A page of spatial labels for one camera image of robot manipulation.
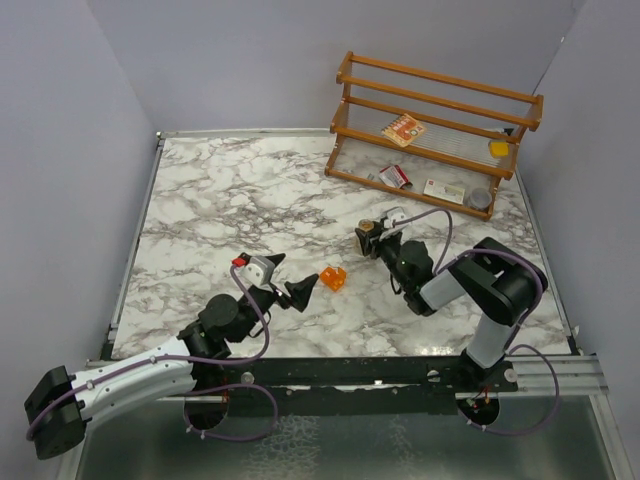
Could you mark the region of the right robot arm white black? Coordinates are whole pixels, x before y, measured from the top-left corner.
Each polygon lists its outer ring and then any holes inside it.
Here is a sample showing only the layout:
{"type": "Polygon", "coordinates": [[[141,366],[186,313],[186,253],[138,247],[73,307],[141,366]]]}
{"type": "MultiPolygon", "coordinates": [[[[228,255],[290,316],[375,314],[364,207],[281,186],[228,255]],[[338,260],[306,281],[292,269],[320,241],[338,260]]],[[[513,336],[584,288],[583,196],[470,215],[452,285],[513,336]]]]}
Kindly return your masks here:
{"type": "Polygon", "coordinates": [[[482,315],[460,355],[459,378],[472,391],[491,384],[520,325],[547,290],[546,274],[491,237],[437,268],[424,242],[403,241],[381,222],[365,220],[355,235],[362,255],[386,266],[394,293],[413,313],[431,316],[464,295],[475,302],[482,315]]]}

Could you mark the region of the orange pill organizer box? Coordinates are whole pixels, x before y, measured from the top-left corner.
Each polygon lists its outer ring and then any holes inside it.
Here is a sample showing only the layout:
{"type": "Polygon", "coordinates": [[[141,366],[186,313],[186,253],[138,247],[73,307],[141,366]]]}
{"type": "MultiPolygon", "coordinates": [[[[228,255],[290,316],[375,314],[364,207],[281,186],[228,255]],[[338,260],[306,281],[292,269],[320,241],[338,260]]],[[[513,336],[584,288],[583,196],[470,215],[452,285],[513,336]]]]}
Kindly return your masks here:
{"type": "Polygon", "coordinates": [[[347,273],[343,268],[331,266],[326,267],[319,276],[322,283],[333,292],[338,292],[344,287],[346,277],[347,273]]]}

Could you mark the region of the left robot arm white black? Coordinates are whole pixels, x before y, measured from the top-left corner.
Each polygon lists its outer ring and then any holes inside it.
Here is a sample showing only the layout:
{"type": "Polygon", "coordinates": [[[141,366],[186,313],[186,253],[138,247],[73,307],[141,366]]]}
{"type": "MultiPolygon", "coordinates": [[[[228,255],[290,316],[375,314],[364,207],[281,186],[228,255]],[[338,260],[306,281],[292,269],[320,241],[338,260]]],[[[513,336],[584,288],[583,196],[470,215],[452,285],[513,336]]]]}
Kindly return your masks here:
{"type": "Polygon", "coordinates": [[[319,280],[312,274],[278,288],[272,275],[284,258],[240,254],[230,275],[241,297],[213,296],[195,320],[148,351],[93,370],[48,370],[24,402],[26,439],[37,458],[60,456],[79,445],[91,428],[156,399],[210,394],[220,385],[221,368],[259,360],[264,349],[234,358],[230,344],[263,335],[268,345],[271,307],[304,311],[319,280]]]}

